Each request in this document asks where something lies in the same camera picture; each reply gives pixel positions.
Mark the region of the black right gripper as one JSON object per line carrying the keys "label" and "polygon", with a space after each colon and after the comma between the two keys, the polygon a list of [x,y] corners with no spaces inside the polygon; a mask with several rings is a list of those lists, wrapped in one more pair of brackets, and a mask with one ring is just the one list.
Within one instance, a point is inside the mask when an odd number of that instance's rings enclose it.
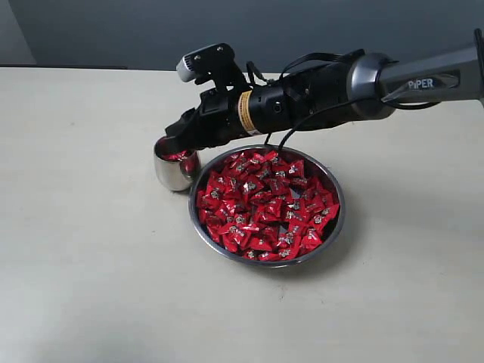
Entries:
{"label": "black right gripper", "polygon": [[309,115],[308,100],[279,81],[243,92],[212,88],[200,95],[198,109],[185,111],[166,127],[164,151],[202,150],[285,131]]}

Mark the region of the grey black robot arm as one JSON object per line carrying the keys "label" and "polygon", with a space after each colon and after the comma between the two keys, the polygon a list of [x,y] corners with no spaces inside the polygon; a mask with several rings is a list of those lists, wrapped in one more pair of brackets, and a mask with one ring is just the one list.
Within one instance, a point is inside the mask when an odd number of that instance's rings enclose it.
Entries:
{"label": "grey black robot arm", "polygon": [[218,147],[254,135],[330,129],[379,120],[395,110],[422,110],[446,101],[482,100],[483,34],[457,50],[410,62],[361,49],[315,52],[289,63],[275,79],[252,63],[244,69],[219,43],[186,54],[176,67],[183,82],[213,82],[200,105],[168,126],[165,154]]}

